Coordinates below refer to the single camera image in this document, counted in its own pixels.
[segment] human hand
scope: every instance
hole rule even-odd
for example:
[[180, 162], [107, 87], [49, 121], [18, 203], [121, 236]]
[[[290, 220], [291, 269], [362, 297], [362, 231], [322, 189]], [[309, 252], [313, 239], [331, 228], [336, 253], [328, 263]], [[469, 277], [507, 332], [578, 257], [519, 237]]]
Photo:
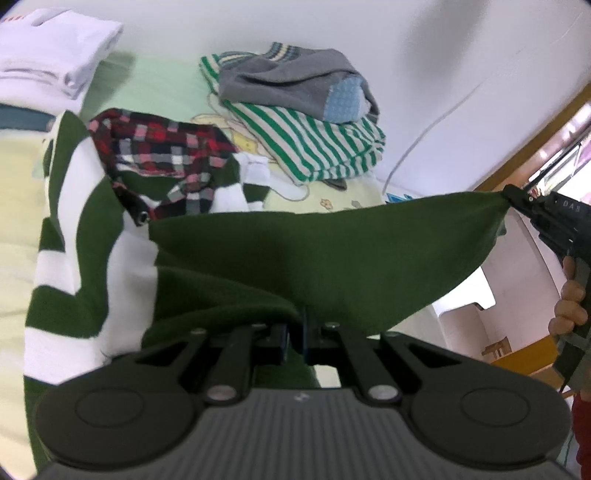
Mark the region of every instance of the human hand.
[[[567, 281], [560, 292], [560, 300], [554, 306], [556, 316], [548, 324], [548, 331], [552, 337], [572, 332], [575, 325], [587, 322], [587, 312], [579, 304], [585, 298], [585, 290], [573, 280], [574, 270], [574, 259], [564, 257], [563, 271]], [[580, 396], [582, 400], [591, 401], [591, 391], [581, 391]]]

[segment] wooden door frame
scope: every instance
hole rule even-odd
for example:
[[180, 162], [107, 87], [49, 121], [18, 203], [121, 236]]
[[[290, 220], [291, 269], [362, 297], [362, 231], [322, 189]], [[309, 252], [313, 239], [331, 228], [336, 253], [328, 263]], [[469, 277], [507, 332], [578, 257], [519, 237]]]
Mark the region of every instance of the wooden door frame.
[[[575, 116], [581, 107], [591, 101], [591, 83], [587, 84], [574, 99], [563, 108], [542, 130], [527, 142], [517, 153], [512, 155], [500, 168], [484, 180], [475, 189], [477, 192], [495, 192], [508, 184], [519, 186], [527, 183], [547, 160], [542, 160], [536, 153]], [[494, 360], [493, 365], [520, 373], [538, 376], [556, 387], [556, 376], [543, 374], [556, 360], [558, 351], [550, 335], [523, 347], [509, 355]]]
[[527, 183], [536, 171], [546, 162], [534, 158], [540, 148], [560, 132], [581, 107], [591, 101], [591, 83], [588, 83], [571, 102], [563, 108], [542, 130], [527, 142], [519, 151], [513, 154], [500, 168], [484, 180], [478, 187], [477, 192], [496, 192], [508, 184], [513, 183], [522, 186]]

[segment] green blanket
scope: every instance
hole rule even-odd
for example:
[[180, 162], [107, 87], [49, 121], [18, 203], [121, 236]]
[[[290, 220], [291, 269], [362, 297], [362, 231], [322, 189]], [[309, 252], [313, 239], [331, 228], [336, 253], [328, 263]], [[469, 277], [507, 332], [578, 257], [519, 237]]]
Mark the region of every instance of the green blanket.
[[[32, 414], [52, 385], [198, 326], [299, 322], [302, 307], [378, 333], [474, 272], [508, 209], [497, 193], [456, 193], [329, 215], [220, 213], [136, 227], [84, 124], [66, 112], [51, 136], [48, 216], [25, 330], [38, 466], [47, 459]], [[306, 383], [297, 357], [291, 367]], [[292, 380], [277, 369], [263, 376], [266, 385]]]

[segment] plaid shirt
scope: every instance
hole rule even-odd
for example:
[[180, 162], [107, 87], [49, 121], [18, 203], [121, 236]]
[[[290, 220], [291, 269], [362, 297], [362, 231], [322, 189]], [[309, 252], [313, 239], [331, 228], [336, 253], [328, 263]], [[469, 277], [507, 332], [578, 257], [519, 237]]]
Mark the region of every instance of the plaid shirt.
[[88, 130], [115, 194], [137, 225], [207, 213], [215, 171], [236, 152], [213, 125], [116, 108], [92, 119]]

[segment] wooden chair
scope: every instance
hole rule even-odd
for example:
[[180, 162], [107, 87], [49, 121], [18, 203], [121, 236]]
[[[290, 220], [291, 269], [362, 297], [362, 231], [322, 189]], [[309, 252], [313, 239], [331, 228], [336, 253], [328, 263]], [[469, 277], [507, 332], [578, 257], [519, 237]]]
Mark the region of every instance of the wooden chair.
[[482, 351], [482, 356], [487, 356], [489, 353], [492, 353], [495, 357], [495, 360], [498, 358], [508, 355], [513, 350], [511, 350], [511, 344], [509, 343], [509, 339], [507, 337], [503, 338], [499, 342], [495, 342], [489, 346], [487, 346]]

